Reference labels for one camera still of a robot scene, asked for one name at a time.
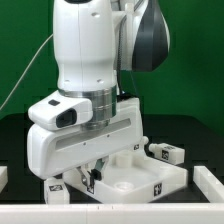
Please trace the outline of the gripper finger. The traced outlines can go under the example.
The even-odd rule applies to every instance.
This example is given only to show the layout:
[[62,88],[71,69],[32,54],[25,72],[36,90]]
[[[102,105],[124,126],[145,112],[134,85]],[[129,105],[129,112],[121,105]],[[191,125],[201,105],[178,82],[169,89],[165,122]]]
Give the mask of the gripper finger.
[[91,170],[91,181],[95,184],[95,181],[101,181],[103,179],[103,173],[108,163],[108,158],[101,158],[96,161],[95,167]]
[[77,167],[77,171],[79,172],[79,174],[81,176],[82,184],[88,188],[89,187],[89,181],[88,181],[87,176],[83,172],[82,167],[81,166]]

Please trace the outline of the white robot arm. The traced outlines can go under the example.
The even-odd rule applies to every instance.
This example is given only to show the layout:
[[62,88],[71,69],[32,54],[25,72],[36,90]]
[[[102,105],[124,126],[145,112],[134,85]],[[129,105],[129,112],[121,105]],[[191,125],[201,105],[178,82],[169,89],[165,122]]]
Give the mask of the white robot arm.
[[28,110],[28,165],[41,179],[140,143],[139,101],[119,73],[154,70],[170,43],[158,0],[55,0],[53,41],[58,89]]

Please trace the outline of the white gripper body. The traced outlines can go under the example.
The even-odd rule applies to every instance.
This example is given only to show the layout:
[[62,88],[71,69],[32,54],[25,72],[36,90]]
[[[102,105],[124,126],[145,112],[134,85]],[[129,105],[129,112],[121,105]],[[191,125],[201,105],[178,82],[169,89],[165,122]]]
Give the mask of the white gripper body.
[[117,114],[101,130],[81,126],[48,131],[37,124],[27,137],[29,169],[47,179],[124,149],[133,149],[143,138],[139,99],[117,103]]

